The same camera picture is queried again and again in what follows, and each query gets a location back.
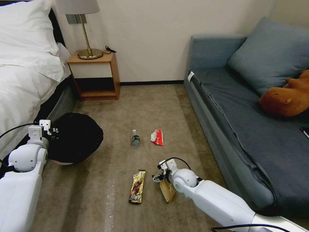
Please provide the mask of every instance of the floor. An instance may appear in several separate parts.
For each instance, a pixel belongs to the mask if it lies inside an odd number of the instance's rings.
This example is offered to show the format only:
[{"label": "floor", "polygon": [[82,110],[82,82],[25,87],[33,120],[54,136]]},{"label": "floor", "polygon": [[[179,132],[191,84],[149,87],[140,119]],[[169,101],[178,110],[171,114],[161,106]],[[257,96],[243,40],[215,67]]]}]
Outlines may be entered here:
[{"label": "floor", "polygon": [[[123,86],[118,101],[78,102],[75,112],[91,116],[104,140],[80,164],[47,162],[32,232],[207,232],[217,226],[182,194],[166,203],[152,182],[158,162],[177,156],[198,176],[225,185],[183,85]],[[130,143],[132,129],[141,137],[138,148]],[[163,147],[150,141],[155,129],[163,130]],[[132,205],[138,169],[146,170],[143,202]]]}]

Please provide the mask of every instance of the brown plush toy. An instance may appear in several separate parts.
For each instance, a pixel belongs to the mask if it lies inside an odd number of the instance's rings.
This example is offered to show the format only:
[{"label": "brown plush toy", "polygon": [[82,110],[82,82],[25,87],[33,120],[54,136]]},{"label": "brown plush toy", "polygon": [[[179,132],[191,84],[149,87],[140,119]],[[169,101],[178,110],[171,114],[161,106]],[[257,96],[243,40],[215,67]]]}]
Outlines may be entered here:
[{"label": "brown plush toy", "polygon": [[260,98],[263,110],[275,117],[292,117],[309,109],[309,70],[299,79],[287,78],[287,84],[273,87]]}]

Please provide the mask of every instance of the brass lamp base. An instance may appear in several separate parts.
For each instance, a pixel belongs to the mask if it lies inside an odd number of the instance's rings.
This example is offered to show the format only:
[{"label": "brass lamp base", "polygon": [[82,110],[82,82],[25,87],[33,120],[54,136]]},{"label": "brass lamp base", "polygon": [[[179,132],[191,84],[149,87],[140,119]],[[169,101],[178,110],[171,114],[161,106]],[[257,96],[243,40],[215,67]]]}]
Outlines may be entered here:
[{"label": "brass lamp base", "polygon": [[84,50],[78,51],[77,55],[78,55],[78,58],[83,59],[83,60],[93,60],[93,59],[97,59],[103,56],[103,52],[99,49],[90,48],[90,50],[84,49]]}]

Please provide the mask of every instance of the wooden nightstand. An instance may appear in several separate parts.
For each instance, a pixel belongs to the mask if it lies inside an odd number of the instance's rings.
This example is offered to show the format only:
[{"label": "wooden nightstand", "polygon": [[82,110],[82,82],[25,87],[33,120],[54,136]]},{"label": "wooden nightstand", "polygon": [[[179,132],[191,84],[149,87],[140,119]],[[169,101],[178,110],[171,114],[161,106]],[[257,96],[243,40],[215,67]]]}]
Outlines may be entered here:
[{"label": "wooden nightstand", "polygon": [[120,83],[115,53],[82,60],[76,52],[68,59],[68,64],[82,101],[118,100]]}]

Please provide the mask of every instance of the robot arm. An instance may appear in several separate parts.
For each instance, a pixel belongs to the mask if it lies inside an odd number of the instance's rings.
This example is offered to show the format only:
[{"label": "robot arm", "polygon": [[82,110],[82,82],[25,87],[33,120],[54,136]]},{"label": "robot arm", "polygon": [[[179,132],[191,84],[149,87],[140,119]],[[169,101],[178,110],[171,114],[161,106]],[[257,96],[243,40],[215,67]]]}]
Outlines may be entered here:
[{"label": "robot arm", "polygon": [[30,126],[30,140],[10,154],[9,167],[14,171],[0,179],[0,232],[30,230],[47,161],[48,140],[42,137],[42,130],[49,128],[50,120],[40,120],[40,126]]},{"label": "robot arm", "polygon": [[[159,163],[163,172],[153,176],[154,182],[168,180],[174,188],[193,200],[194,204],[222,226],[244,224],[267,224],[290,232],[308,232],[308,230],[282,217],[265,217],[255,213],[247,203],[236,194],[210,181],[202,180],[189,169],[178,169],[174,159]],[[276,228],[241,227],[233,228],[237,232],[278,232]]]}]

